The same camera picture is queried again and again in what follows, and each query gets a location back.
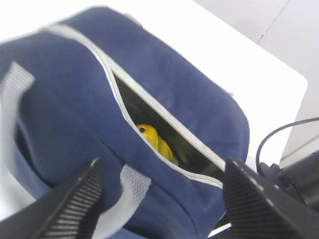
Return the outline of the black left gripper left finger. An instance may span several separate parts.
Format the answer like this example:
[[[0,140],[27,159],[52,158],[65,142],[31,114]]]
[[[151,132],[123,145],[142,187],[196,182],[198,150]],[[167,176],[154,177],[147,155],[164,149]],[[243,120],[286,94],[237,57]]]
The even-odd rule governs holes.
[[[96,158],[0,223],[2,239],[91,239],[103,211],[104,172]]]

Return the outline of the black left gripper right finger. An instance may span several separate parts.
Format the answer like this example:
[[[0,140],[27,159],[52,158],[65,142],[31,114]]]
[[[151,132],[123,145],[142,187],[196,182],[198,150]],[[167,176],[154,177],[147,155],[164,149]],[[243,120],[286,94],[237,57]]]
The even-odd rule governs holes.
[[[236,239],[319,237],[319,214],[316,211],[238,159],[226,160],[223,198]]]

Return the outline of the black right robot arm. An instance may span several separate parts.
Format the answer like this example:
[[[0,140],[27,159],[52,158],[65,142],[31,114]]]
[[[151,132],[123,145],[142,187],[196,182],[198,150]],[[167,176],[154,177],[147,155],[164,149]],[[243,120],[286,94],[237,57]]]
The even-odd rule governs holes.
[[[319,152],[280,168],[261,162],[257,172],[281,190],[312,208],[319,210]]]

